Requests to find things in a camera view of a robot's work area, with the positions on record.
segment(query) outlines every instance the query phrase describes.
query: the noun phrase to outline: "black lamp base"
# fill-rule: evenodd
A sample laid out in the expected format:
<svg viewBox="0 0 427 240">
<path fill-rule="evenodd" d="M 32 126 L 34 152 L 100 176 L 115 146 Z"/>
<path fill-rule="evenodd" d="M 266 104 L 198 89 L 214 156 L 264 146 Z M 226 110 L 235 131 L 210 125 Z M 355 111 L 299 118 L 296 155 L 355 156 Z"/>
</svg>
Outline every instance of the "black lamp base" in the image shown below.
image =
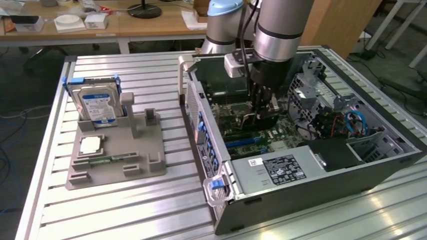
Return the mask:
<svg viewBox="0 0 427 240">
<path fill-rule="evenodd" d="M 140 4 L 135 4 L 130 6 L 127 9 L 131 9 L 131 10 L 127 10 L 127 13 L 132 17 L 136 17 L 140 19 L 154 19 L 162 15 L 162 9 L 158 6 L 151 4 L 146 4 L 146 9 L 143 9 L 143 6 Z"/>
</svg>

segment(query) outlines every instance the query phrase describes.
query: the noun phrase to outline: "desk lamp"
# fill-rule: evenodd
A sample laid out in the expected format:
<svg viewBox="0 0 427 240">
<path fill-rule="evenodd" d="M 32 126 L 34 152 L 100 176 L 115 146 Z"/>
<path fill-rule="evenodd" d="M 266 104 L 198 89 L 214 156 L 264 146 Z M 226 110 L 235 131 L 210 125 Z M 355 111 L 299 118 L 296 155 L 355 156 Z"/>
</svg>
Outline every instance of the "desk lamp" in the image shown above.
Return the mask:
<svg viewBox="0 0 427 240">
<path fill-rule="evenodd" d="M 140 19 L 152 19 L 162 15 L 162 9 L 155 5 L 146 4 L 146 0 L 140 0 L 140 4 L 127 8 L 127 13 Z"/>
</svg>

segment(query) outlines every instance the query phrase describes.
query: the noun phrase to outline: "barcode sticker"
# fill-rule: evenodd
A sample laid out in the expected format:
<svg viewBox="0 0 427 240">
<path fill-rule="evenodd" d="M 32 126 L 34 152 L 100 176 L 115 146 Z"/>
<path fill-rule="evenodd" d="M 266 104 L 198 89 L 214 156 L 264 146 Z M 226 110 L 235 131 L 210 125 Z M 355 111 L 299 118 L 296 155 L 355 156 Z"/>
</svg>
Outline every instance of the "barcode sticker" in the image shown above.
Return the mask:
<svg viewBox="0 0 427 240">
<path fill-rule="evenodd" d="M 254 158 L 254 159 L 250 159 L 250 160 L 247 160 L 247 161 L 248 161 L 248 164 L 250 164 L 251 167 L 263 164 L 263 159 L 262 159 L 262 158 Z"/>
</svg>

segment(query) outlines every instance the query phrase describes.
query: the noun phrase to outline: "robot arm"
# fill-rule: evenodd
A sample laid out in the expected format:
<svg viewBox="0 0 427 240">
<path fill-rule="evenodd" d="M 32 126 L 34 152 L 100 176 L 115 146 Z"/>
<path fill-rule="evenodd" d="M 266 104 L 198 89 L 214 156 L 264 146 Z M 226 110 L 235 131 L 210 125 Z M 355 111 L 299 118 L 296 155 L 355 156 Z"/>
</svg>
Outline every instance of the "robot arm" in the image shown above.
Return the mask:
<svg viewBox="0 0 427 240">
<path fill-rule="evenodd" d="M 243 0 L 211 0 L 202 53 L 230 53 L 236 48 L 235 39 L 242 36 L 242 31 L 244 38 L 251 39 L 256 29 L 254 49 L 246 50 L 246 54 L 242 54 L 242 50 L 227 54 L 224 66 L 230 77 L 246 75 L 252 110 L 256 117 L 262 118 L 266 112 L 278 109 L 275 94 L 300 44 L 314 0 L 252 0 L 250 5 L 242 5 Z M 216 8 L 227 13 L 220 14 Z M 250 74 L 244 70 L 244 62 L 251 63 Z"/>
</svg>

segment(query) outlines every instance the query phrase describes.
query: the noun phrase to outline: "aluminum table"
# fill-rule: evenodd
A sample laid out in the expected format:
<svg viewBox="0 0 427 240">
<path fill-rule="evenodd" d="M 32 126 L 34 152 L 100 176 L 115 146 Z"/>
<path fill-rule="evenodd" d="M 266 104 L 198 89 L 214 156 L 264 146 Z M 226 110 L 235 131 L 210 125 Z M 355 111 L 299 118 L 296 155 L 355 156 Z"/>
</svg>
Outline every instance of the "aluminum table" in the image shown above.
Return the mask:
<svg viewBox="0 0 427 240">
<path fill-rule="evenodd" d="M 394 117 L 427 142 L 427 130 L 330 49 L 318 48 Z M 80 56 L 62 77 L 119 74 L 135 93 L 134 111 L 156 108 L 167 174 L 68 191 L 64 188 L 78 129 L 78 111 L 62 83 L 46 129 L 16 239 L 420 239 L 427 236 L 427 159 L 360 194 L 244 228 L 214 235 L 214 222 L 178 102 L 178 57 L 191 51 Z M 348 91 L 338 77 L 327 81 Z"/>
</svg>

